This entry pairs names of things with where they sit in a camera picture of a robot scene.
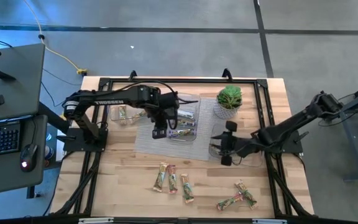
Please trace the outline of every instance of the gray placemat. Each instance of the gray placemat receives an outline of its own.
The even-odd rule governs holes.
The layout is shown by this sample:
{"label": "gray placemat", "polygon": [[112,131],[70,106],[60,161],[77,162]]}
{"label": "gray placemat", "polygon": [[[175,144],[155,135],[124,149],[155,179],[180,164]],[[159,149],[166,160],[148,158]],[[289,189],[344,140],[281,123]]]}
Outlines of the gray placemat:
{"label": "gray placemat", "polygon": [[208,161],[209,141],[212,129],[216,124],[225,124],[213,111],[215,99],[202,98],[198,115],[197,137],[191,142],[174,141],[169,138],[152,139],[150,136],[154,124],[143,124],[137,129],[135,152],[158,154],[163,156],[199,159]]}

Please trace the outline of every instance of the gray floor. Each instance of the gray floor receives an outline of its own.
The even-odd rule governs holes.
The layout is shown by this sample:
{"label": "gray floor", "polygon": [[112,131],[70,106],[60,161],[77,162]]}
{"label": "gray floor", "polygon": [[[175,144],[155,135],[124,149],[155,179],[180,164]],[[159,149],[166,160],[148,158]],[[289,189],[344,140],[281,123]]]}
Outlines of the gray floor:
{"label": "gray floor", "polygon": [[[260,0],[266,29],[358,30],[358,0]],[[32,0],[41,23],[53,26],[182,27],[255,29],[251,0]],[[21,0],[0,0],[0,25],[34,25]],[[258,34],[153,32],[45,32],[49,46],[90,75],[266,77]],[[37,32],[0,30],[12,45],[38,43]],[[267,35],[274,77],[284,78],[293,113],[321,90],[336,97],[358,90],[358,36]],[[45,68],[72,83],[81,78],[64,60],[46,53]],[[44,74],[59,103],[78,89]],[[41,101],[53,108],[44,91]],[[53,108],[61,113],[61,107]],[[342,126],[317,121],[302,131],[308,184],[317,215],[358,221],[358,182],[342,177],[357,171]],[[37,189],[45,198],[25,199],[25,189],[0,194],[0,218],[41,215],[52,196],[58,170],[47,171]]]}

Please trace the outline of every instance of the computer mouse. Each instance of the computer mouse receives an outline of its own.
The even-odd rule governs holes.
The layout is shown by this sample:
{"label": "computer mouse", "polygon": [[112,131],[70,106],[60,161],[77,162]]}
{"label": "computer mouse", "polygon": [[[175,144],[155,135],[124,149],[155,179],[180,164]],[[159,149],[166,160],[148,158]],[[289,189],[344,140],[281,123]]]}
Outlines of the computer mouse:
{"label": "computer mouse", "polygon": [[37,148],[36,144],[28,144],[20,152],[20,168],[23,172],[30,172],[37,165]]}

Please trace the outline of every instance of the wooden table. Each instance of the wooden table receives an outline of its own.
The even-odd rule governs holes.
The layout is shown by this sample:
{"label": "wooden table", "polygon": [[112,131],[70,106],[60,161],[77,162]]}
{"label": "wooden table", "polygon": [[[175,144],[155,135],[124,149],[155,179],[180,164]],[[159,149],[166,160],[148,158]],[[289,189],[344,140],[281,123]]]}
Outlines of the wooden table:
{"label": "wooden table", "polygon": [[[97,90],[99,78],[84,77],[82,89]],[[269,78],[267,81],[274,118],[276,123],[280,123],[291,116],[284,81],[281,78]],[[113,88],[125,85],[127,83],[116,83]],[[146,83],[146,85],[157,86],[162,92],[167,92],[167,88],[162,85],[155,83]],[[169,85],[180,93],[199,94],[202,98],[216,97],[218,91],[225,86],[224,83],[169,83]],[[238,86],[242,88],[243,105],[232,120],[238,123],[236,136],[246,137],[260,128],[255,93],[250,84]],[[260,94],[265,108],[263,92],[260,91]],[[92,113],[93,108],[86,112],[89,118],[92,117]],[[93,217],[268,218],[274,216],[264,160],[260,167],[246,165],[225,167],[219,162],[137,153],[134,152],[136,126],[123,128],[109,119],[108,122],[109,137],[100,162],[91,214]],[[75,152],[63,161],[51,212],[61,208],[76,189],[83,158],[84,152]],[[164,180],[163,193],[152,190],[161,162],[175,164],[178,175],[184,173],[189,175],[195,196],[194,202],[185,203],[182,188],[176,194],[168,194],[167,178]],[[259,155],[254,154],[246,157],[242,164],[255,166],[259,162]],[[288,187],[302,206],[313,213],[301,162],[291,154],[284,154],[283,163]],[[259,207],[251,210],[246,202],[237,202],[223,212],[217,211],[216,203],[233,196],[236,193],[234,183],[240,179],[258,201]],[[85,189],[81,211],[86,204],[87,192],[88,188]],[[280,208],[284,211],[281,190],[278,190],[278,197]]]}

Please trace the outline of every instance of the yellow cable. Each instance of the yellow cable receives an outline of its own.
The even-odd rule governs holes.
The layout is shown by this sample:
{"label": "yellow cable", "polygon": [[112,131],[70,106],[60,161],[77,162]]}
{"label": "yellow cable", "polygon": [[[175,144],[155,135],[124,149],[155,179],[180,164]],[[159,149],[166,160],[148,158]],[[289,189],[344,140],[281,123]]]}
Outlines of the yellow cable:
{"label": "yellow cable", "polygon": [[[34,10],[32,10],[30,4],[29,4],[26,0],[23,0],[23,1],[24,1],[24,3],[27,5],[27,7],[31,10],[31,13],[34,15],[35,20],[37,21],[38,28],[39,28],[39,30],[40,30],[40,35],[43,35],[43,34],[42,34],[41,25],[40,25],[40,22],[39,22],[39,20],[38,20],[37,15],[35,14]],[[86,73],[86,72],[87,72],[87,69],[78,68],[78,67],[74,64],[74,62],[72,62],[70,59],[68,59],[67,57],[65,57],[65,56],[63,56],[63,55],[61,55],[61,54],[59,54],[59,53],[56,52],[56,51],[51,50],[51,49],[45,44],[43,38],[40,38],[40,40],[41,40],[41,42],[44,44],[45,48],[46,48],[49,52],[54,53],[55,55],[60,56],[60,57],[62,57],[62,58],[64,58],[64,59],[66,59],[67,62],[69,62],[70,64],[72,64],[72,65],[75,67],[75,69],[77,70],[77,74],[82,74],[82,73]]]}

